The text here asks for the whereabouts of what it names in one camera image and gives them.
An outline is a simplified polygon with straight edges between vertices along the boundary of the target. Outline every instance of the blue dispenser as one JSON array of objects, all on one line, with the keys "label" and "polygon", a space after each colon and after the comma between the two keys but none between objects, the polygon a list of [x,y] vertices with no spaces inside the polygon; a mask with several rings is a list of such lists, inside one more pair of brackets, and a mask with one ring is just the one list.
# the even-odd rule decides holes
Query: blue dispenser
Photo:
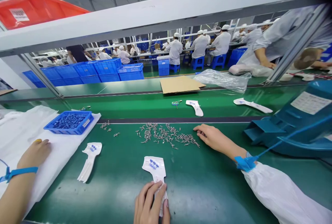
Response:
[{"label": "blue dispenser", "polygon": [[244,131],[252,144],[284,155],[332,157],[332,81],[312,81],[279,112],[253,120]]}]

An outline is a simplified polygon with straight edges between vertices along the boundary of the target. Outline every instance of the small blue tray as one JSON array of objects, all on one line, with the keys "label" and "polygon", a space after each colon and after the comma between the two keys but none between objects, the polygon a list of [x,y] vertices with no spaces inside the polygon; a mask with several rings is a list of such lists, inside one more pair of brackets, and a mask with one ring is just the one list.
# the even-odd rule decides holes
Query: small blue tray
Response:
[{"label": "small blue tray", "polygon": [[[54,128],[54,126],[61,121],[63,118],[67,118],[68,115],[73,116],[72,118],[75,119],[75,115],[79,118],[85,117],[79,122],[79,124],[75,128],[68,128],[68,129],[62,129],[62,128]],[[91,124],[91,122],[94,120],[94,117],[92,116],[91,111],[64,111],[59,116],[57,116],[55,119],[53,119],[51,122],[49,122],[44,129],[47,129],[54,134],[67,134],[67,135],[82,135],[83,132],[87,129],[87,127]],[[68,124],[65,120],[63,120],[62,126]]]}]

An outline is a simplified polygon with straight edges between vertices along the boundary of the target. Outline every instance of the red plastic crate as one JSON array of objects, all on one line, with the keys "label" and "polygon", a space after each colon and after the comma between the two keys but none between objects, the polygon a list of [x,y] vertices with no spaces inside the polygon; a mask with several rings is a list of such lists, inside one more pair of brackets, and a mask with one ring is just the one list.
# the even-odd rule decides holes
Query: red plastic crate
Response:
[{"label": "red plastic crate", "polygon": [[21,28],[89,12],[63,0],[0,1],[0,21],[7,29]]}]

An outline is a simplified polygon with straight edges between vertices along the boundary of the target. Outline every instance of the hand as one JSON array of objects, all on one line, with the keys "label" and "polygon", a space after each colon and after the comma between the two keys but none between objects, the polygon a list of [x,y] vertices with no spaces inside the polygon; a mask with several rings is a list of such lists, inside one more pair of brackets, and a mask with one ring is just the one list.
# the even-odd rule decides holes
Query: hand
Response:
[{"label": "hand", "polygon": [[[166,183],[160,188],[152,204],[153,195],[162,185],[162,181],[157,183],[149,182],[144,185],[135,200],[134,224],[158,224],[159,211],[162,205],[163,196],[165,194]],[[164,212],[162,224],[170,223],[170,213],[168,208],[168,199],[164,200]]]},{"label": "hand", "polygon": [[51,152],[51,144],[48,139],[41,141],[37,139],[24,152],[17,164],[17,169],[24,169],[29,167],[39,167],[42,165]]},{"label": "hand", "polygon": [[234,157],[236,156],[246,157],[247,151],[236,145],[217,128],[202,124],[196,126],[194,131],[197,131],[197,136],[205,142],[206,145],[225,154],[230,159],[234,160]]}]

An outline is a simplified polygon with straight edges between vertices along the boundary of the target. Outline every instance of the label on crate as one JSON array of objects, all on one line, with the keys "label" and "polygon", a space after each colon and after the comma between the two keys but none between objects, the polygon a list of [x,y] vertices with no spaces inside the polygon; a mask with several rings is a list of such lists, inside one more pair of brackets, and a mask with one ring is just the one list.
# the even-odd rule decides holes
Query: label on crate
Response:
[{"label": "label on crate", "polygon": [[84,122],[83,127],[85,128],[88,123],[90,123],[90,119]]},{"label": "label on crate", "polygon": [[10,9],[9,11],[17,21],[29,21],[23,9]]},{"label": "label on crate", "polygon": [[303,92],[291,103],[291,106],[304,111],[305,113],[315,115],[331,102],[332,100],[330,99],[321,98],[316,95]]}]

